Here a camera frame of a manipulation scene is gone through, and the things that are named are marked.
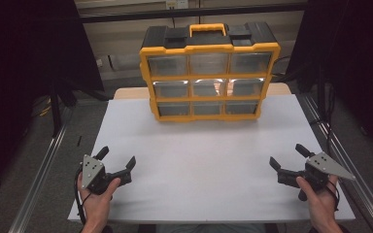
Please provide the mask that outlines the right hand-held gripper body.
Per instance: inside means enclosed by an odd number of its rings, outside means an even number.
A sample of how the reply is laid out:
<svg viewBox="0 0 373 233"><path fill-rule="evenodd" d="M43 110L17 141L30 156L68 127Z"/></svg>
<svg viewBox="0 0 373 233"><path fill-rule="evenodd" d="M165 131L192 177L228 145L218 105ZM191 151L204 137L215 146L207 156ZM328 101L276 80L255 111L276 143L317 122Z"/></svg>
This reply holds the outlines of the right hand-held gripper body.
<svg viewBox="0 0 373 233"><path fill-rule="evenodd" d="M306 158L305 168L301 171L281 169L277 172L278 183L299 188L297 177L304 178L314 191L328 190L329 176L335 175L353 181L356 177L325 152L315 154ZM335 190L333 197L335 201L340 199L339 192Z"/></svg>

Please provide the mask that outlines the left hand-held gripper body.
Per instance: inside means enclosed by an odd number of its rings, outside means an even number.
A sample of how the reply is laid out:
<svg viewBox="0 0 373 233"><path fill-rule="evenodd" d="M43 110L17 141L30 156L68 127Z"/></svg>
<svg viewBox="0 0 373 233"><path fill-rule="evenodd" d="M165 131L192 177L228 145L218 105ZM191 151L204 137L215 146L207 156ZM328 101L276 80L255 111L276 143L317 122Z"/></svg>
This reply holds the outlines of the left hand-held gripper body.
<svg viewBox="0 0 373 233"><path fill-rule="evenodd" d="M113 174L107 173L105 165L101 160L86 154L83 160L82 188L96 195L101 195L107 190L111 181L116 178L120 179L119 185L131 183L131 171L132 170L124 168Z"/></svg>

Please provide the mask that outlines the person's left hand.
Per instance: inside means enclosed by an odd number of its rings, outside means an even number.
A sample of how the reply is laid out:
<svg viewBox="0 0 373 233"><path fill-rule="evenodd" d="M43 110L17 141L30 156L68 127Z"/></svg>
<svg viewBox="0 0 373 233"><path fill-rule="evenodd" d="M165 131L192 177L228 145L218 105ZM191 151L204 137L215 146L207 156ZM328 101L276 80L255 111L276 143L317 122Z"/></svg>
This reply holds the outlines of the person's left hand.
<svg viewBox="0 0 373 233"><path fill-rule="evenodd" d="M107 190L101 195L94 195L88 190L82 189L82 179L82 174L79 174L77 188L80 196L84 199L85 225L106 226L110 212L110 203L114 192L119 187L120 179L116 178L111 181Z"/></svg>

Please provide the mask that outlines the person's right hand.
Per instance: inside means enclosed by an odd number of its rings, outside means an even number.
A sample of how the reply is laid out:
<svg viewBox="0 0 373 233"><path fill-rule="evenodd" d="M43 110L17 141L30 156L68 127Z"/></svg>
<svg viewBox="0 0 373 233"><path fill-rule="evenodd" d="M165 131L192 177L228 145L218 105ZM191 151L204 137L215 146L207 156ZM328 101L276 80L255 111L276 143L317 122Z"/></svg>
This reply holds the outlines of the person's right hand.
<svg viewBox="0 0 373 233"><path fill-rule="evenodd" d="M334 175L329 176L328 190L317 193L302 177L297 177L296 182L305 192L308 200L309 214L312 226L327 225L335 220L335 192L334 185L337 184L338 178Z"/></svg>

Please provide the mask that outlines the black metal stand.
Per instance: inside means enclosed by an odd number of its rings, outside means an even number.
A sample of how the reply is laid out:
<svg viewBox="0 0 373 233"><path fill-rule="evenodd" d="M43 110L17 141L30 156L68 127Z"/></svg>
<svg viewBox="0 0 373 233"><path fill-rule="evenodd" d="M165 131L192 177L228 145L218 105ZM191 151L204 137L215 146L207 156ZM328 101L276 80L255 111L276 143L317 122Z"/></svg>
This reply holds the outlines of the black metal stand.
<svg viewBox="0 0 373 233"><path fill-rule="evenodd" d="M62 79L52 79L50 86L50 100L53 120L52 136L56 137L62 126L59 101L62 101L66 107L74 107L77 104L77 99L69 82Z"/></svg>
<svg viewBox="0 0 373 233"><path fill-rule="evenodd" d="M319 111L319 123L322 125L325 137L324 151L331 155L331 115L332 115L332 97L331 97L331 84L327 83L325 70L321 64L317 65L317 100Z"/></svg>

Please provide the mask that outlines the wooden table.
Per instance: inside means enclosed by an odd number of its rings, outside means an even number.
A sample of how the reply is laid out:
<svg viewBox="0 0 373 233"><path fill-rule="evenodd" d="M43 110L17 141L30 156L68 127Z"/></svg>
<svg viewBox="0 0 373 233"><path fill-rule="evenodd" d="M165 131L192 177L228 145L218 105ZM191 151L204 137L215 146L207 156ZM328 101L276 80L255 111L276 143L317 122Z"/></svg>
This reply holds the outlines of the wooden table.
<svg viewBox="0 0 373 233"><path fill-rule="evenodd" d="M285 83L271 83L269 84L267 95L291 95L291 91ZM119 88L114 95L115 100L149 98L149 90L146 87L122 87Z"/></svg>

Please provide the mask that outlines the white table cover board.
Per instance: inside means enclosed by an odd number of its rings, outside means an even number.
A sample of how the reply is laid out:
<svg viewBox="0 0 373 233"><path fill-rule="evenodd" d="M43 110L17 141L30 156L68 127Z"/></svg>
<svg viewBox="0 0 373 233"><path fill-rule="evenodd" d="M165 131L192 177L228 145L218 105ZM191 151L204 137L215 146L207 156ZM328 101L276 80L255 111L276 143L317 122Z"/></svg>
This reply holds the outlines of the white table cover board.
<svg viewBox="0 0 373 233"><path fill-rule="evenodd" d="M294 187L269 160L299 171L295 147L321 147L293 95L267 97L257 120L159 122L146 99L111 101L94 150L107 171L136 165L112 199L109 219L127 223L290 222L308 218Z"/></svg>

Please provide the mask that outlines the person's grey lap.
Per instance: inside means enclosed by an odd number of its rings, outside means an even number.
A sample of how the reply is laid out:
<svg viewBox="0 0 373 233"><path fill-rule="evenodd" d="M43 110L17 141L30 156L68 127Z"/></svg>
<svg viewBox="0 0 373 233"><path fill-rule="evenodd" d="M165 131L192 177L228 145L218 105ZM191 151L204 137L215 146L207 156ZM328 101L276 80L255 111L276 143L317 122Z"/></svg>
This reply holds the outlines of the person's grey lap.
<svg viewBox="0 0 373 233"><path fill-rule="evenodd" d="M156 233L266 233L262 223L158 224Z"/></svg>

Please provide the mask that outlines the set of clear plastic drawers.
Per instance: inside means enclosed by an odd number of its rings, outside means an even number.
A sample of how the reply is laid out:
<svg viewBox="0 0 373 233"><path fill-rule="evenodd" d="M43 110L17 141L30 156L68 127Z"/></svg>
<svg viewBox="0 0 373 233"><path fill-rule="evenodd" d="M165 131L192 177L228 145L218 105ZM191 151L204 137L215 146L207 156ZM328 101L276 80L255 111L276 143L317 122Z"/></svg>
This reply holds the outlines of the set of clear plastic drawers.
<svg viewBox="0 0 373 233"><path fill-rule="evenodd" d="M155 55L147 61L151 107L160 119L259 116L269 52Z"/></svg>

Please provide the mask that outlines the black curtain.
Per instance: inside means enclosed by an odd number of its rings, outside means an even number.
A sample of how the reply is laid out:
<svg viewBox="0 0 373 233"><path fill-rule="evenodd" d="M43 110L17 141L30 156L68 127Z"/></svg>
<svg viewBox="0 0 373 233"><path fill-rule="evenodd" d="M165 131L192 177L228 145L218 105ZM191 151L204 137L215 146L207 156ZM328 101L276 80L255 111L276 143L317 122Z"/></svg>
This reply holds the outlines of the black curtain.
<svg viewBox="0 0 373 233"><path fill-rule="evenodd" d="M307 0L287 73L326 78L373 137L373 0Z"/></svg>
<svg viewBox="0 0 373 233"><path fill-rule="evenodd" d="M75 0L0 0L0 173L31 119L33 101L104 86Z"/></svg>

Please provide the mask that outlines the yellow and black drawer organizer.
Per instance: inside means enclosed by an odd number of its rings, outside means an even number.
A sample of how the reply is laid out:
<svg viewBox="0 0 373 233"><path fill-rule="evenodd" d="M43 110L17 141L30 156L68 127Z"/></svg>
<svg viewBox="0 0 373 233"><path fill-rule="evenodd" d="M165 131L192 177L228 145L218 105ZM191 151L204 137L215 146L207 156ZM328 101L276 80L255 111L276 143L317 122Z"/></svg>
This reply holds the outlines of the yellow and black drawer organizer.
<svg viewBox="0 0 373 233"><path fill-rule="evenodd" d="M168 26L152 26L145 35L140 48L140 70L144 81L147 83L150 94L150 107L152 79L149 77L147 58L155 55L179 55L196 53L239 53L239 52L269 52L271 61L268 68L267 81L264 85L263 99L265 99L268 86L272 79L272 69L278 60L281 47L265 22L247 22L243 25L229 26L225 23L192 24L186 27L170 28ZM223 118L198 118L186 117L160 119L151 111L158 121L193 121L193 120L245 120L257 117Z"/></svg>

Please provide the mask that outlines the black horizontal bar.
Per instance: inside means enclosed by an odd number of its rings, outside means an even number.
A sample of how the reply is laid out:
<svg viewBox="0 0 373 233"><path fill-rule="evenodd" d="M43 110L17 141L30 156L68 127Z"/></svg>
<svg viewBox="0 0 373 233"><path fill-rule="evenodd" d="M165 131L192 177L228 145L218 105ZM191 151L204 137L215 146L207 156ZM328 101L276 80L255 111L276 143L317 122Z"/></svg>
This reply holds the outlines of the black horizontal bar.
<svg viewBox="0 0 373 233"><path fill-rule="evenodd" d="M260 13L278 13L278 12L295 12L305 11L309 8L308 3L287 3L287 4L268 4L268 5L251 5L240 7L218 7L218 8L196 8L185 10L161 10L149 12L135 12L124 14L95 14L82 15L77 18L81 23L98 23L110 21L130 21L159 18L176 18L176 17L205 17L205 16L223 16L223 15L240 15L240 14L260 14Z"/></svg>

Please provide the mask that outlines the aluminium floor rail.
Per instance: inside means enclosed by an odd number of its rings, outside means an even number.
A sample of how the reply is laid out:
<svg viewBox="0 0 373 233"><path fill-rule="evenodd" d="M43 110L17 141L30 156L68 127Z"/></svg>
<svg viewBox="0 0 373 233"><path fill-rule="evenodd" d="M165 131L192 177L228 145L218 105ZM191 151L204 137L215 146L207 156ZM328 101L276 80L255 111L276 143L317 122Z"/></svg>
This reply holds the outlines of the aluminium floor rail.
<svg viewBox="0 0 373 233"><path fill-rule="evenodd" d="M348 152L339 141L336 132L333 130L330 123L328 123L323 116L319 114L319 106L314 101L312 96L299 95L298 100L303 109L306 109L306 116L311 117L310 124L312 127L317 126L322 136L325 138L324 146L322 147L328 154L351 172L356 179L352 181L352 187L356 192L357 199L364 206L360 208L356 199L351 195L350 190L346 187L348 196L353 200L355 206L359 210L364 219L367 220L367 226L373 232L373 191L364 179L363 175L359 172L356 165Z"/></svg>
<svg viewBox="0 0 373 233"><path fill-rule="evenodd" d="M63 141L66 128L72 118L73 111L69 108L65 108L61 115L61 125L60 129L57 131L55 136L51 139L49 148L43 158L43 161L39 167L39 170L30 186L26 197L24 198L20 209L8 231L8 233L24 233L29 220L33 214L33 211L38 203L39 196L41 194L42 188L48 177L49 171L53 160L55 159L60 145Z"/></svg>

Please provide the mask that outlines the white wall outlet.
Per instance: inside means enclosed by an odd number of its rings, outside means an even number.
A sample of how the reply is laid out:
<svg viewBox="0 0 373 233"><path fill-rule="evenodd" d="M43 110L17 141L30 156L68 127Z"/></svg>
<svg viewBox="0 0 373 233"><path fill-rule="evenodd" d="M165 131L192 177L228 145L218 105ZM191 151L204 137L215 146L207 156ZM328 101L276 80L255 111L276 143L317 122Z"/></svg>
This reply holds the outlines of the white wall outlet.
<svg viewBox="0 0 373 233"><path fill-rule="evenodd" d="M179 10L188 8L188 0L166 0L167 10Z"/></svg>

